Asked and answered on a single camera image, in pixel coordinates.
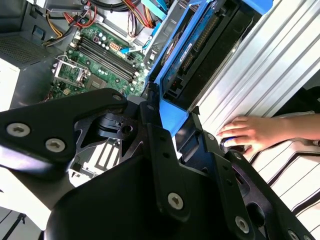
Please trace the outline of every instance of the yellow wire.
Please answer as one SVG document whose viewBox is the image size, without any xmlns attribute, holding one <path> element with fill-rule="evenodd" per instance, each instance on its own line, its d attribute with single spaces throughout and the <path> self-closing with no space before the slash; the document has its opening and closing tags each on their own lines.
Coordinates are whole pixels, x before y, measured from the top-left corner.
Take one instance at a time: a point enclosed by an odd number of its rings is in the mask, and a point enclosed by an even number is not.
<svg viewBox="0 0 320 240">
<path fill-rule="evenodd" d="M 151 14 L 150 14 L 149 8 L 146 7 L 145 11 L 146 11 L 146 15 L 147 15 L 147 18 L 148 18 L 150 26 L 153 26 L 154 24 L 152 22 L 152 18 L 151 18 Z"/>
<path fill-rule="evenodd" d="M 50 22 L 48 14 L 46 14 L 45 17 L 46 17 L 46 20 L 47 20 L 49 26 L 54 31 L 54 33 L 57 34 L 58 38 L 62 37 L 62 35 L 63 35 L 62 32 L 60 32 L 58 29 L 56 29 L 56 27 Z"/>
<path fill-rule="evenodd" d="M 147 27 L 146 24 L 144 23 L 144 21 L 142 20 L 142 18 L 140 17 L 139 13 L 136 12 L 129 4 L 127 4 L 126 1 L 123 1 L 123 2 L 124 2 L 124 4 L 130 9 L 130 11 L 136 16 L 136 18 L 138 19 L 138 21 L 139 21 L 143 26 Z"/>
</svg>

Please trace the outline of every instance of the screw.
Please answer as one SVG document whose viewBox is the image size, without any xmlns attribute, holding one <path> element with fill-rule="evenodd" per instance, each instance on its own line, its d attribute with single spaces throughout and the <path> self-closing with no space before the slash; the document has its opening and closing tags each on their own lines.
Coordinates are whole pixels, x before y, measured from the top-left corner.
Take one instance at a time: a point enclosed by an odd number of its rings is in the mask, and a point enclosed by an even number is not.
<svg viewBox="0 0 320 240">
<path fill-rule="evenodd" d="M 51 138 L 45 142 L 45 147 L 50 152 L 60 153 L 63 150 L 65 150 L 66 145 L 65 145 L 64 141 L 62 141 L 58 138 Z"/>
<path fill-rule="evenodd" d="M 212 134 L 208 133 L 207 136 L 210 140 L 215 140 L 215 137 Z"/>
<path fill-rule="evenodd" d="M 118 101 L 121 101 L 122 100 L 122 97 L 118 96 L 118 95 L 112 95 L 112 97 L 115 99 L 115 100 L 118 100 Z"/>
<path fill-rule="evenodd" d="M 242 232 L 244 232 L 245 234 L 249 233 L 248 223 L 242 217 L 236 216 L 235 223 Z"/>
<path fill-rule="evenodd" d="M 153 106 L 149 105 L 149 104 L 148 104 L 146 107 L 147 107 L 148 109 L 152 110 L 152 111 L 155 110 L 155 108 L 154 108 Z"/>
<path fill-rule="evenodd" d="M 234 156 L 235 156 L 237 159 L 239 159 L 239 160 L 241 160 L 241 159 L 242 159 L 239 153 L 234 152 L 233 154 L 234 154 Z"/>
<path fill-rule="evenodd" d="M 170 206 L 173 207 L 176 210 L 181 210 L 184 207 L 184 201 L 175 192 L 169 193 L 168 202 L 169 202 Z"/>
<path fill-rule="evenodd" d="M 30 131 L 30 127 L 20 122 L 11 123 L 6 127 L 6 132 L 8 134 L 18 138 L 29 135 Z"/>
<path fill-rule="evenodd" d="M 292 230 L 288 230 L 288 234 L 292 240 L 299 240 L 298 236 Z"/>
</svg>

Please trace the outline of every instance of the cable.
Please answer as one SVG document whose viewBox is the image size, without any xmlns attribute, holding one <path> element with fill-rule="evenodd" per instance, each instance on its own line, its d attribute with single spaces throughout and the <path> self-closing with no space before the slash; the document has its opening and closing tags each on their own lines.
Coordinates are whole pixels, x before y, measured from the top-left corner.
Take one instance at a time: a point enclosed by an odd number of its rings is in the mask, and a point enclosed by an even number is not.
<svg viewBox="0 0 320 240">
<path fill-rule="evenodd" d="M 45 19 L 47 21 L 47 23 L 49 24 L 50 28 L 52 29 L 52 31 L 54 31 L 54 33 L 58 36 L 58 38 L 62 37 L 63 33 L 61 31 L 59 31 L 50 21 L 49 19 L 49 14 L 48 11 L 45 12 Z"/>
<path fill-rule="evenodd" d="M 83 19 L 84 16 L 85 16 L 88 12 L 89 12 L 89 15 L 90 15 L 89 21 L 86 22 L 86 23 L 84 23 L 84 24 L 80 23 L 79 21 L 80 21 L 81 19 Z M 94 16 L 93 16 L 93 19 L 92 19 L 91 11 L 89 10 L 88 12 L 87 12 L 86 14 L 83 14 L 84 16 L 83 16 L 83 17 L 80 17 L 80 19 L 78 19 L 78 22 L 75 24 L 77 27 L 80 27 L 80 28 L 88 28 L 88 27 L 92 26 L 92 24 L 95 23 L 96 18 L 97 18 L 97 7 L 96 7 L 96 6 L 94 7 Z M 63 13 L 63 15 L 64 15 L 66 21 L 67 21 L 69 24 L 74 21 L 74 18 L 73 18 L 72 16 L 70 16 L 68 13 L 65 12 L 65 13 Z"/>
<path fill-rule="evenodd" d="M 153 20 L 151 13 L 149 11 L 149 8 L 147 8 L 145 5 L 143 6 L 143 12 L 144 12 L 144 16 L 146 18 L 146 20 L 148 21 L 149 25 L 152 26 L 152 28 L 154 28 L 155 25 L 155 21 Z"/>
<path fill-rule="evenodd" d="M 68 37 L 73 32 L 73 30 L 75 28 L 76 27 L 74 25 L 70 26 L 69 29 L 61 37 L 49 39 L 48 41 L 44 42 L 43 45 L 46 47 L 50 47 L 52 45 L 60 43 L 62 40 L 64 40 L 66 37 Z"/>
<path fill-rule="evenodd" d="M 154 28 L 153 25 L 151 25 L 148 20 L 141 14 L 137 6 L 135 6 L 130 0 L 122 0 L 123 3 L 128 7 L 128 9 L 135 15 L 136 19 L 139 21 L 141 25 L 143 25 L 146 28 Z"/>
<path fill-rule="evenodd" d="M 34 9 L 34 11 L 39 14 L 41 17 L 45 18 L 46 17 L 46 14 L 43 14 L 41 11 L 39 11 L 38 9 Z M 65 20 L 65 17 L 63 16 L 50 16 L 49 15 L 49 19 L 51 20 Z"/>
<path fill-rule="evenodd" d="M 137 36 L 137 18 L 136 16 L 131 12 L 129 11 L 128 13 L 128 27 L 127 27 L 127 32 L 128 32 L 128 35 L 131 37 L 131 38 L 134 38 Z"/>
<path fill-rule="evenodd" d="M 99 0 L 91 0 L 90 1 L 92 5 L 96 6 L 97 8 L 108 10 L 111 12 L 128 12 L 128 6 L 124 4 L 123 2 L 119 2 L 116 4 L 108 4 L 101 2 Z M 137 6 L 141 0 L 133 0 L 132 3 Z"/>
<path fill-rule="evenodd" d="M 10 210 L 9 213 L 0 221 L 0 224 L 2 224 L 4 220 L 6 220 L 6 218 L 10 215 L 11 212 L 12 210 Z"/>
</svg>

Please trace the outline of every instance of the black metal bracket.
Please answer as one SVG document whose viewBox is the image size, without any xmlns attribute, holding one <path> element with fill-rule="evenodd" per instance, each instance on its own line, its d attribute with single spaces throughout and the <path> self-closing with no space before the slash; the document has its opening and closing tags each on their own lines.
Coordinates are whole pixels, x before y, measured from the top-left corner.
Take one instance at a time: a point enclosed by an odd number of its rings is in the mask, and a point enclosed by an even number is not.
<svg viewBox="0 0 320 240">
<path fill-rule="evenodd" d="M 127 100 L 121 94 L 105 88 L 1 112 L 0 165 L 39 177 L 60 178 L 76 153 L 85 149 L 83 140 L 92 122 L 108 113 L 121 113 L 126 107 Z"/>
<path fill-rule="evenodd" d="M 194 112 L 176 135 L 179 164 L 162 128 L 159 86 L 150 83 L 148 90 L 139 105 L 106 88 L 0 113 L 0 165 L 37 177 L 59 178 L 76 153 L 109 138 L 121 142 L 120 164 L 58 202 L 46 239 L 92 238 L 97 225 L 119 239 L 195 239 L 199 233 L 213 239 L 219 233 L 225 239 L 289 240 L 288 231 L 313 239 L 238 152 L 219 150 Z M 252 203 L 265 223 L 252 215 Z M 104 204 L 112 207 L 99 209 Z M 85 220 L 73 224 L 80 214 Z M 100 225 L 105 219 L 108 227 Z M 115 231 L 122 222 L 125 229 Z M 78 224 L 87 232 L 79 235 Z"/>
<path fill-rule="evenodd" d="M 236 150 L 224 154 L 219 149 L 214 136 L 203 131 L 197 114 L 190 114 L 175 139 L 177 148 L 187 156 L 183 156 L 181 163 L 207 173 L 217 183 L 231 231 L 239 230 L 233 219 L 241 216 L 255 232 L 251 238 L 290 240 L 294 232 L 299 239 L 304 236 L 311 239 L 307 229 L 243 155 Z"/>
</svg>

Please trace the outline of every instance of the motherboard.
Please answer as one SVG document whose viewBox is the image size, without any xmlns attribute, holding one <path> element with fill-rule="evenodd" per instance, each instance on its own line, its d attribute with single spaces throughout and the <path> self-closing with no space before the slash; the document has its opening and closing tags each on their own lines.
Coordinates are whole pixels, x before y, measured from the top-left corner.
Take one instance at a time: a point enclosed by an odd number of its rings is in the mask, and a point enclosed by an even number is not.
<svg viewBox="0 0 320 240">
<path fill-rule="evenodd" d="M 140 96 L 149 71 L 140 52 L 121 53 L 129 47 L 99 24 L 77 31 L 65 54 L 57 57 L 45 101 L 102 88 L 115 89 L 125 97 Z"/>
</svg>

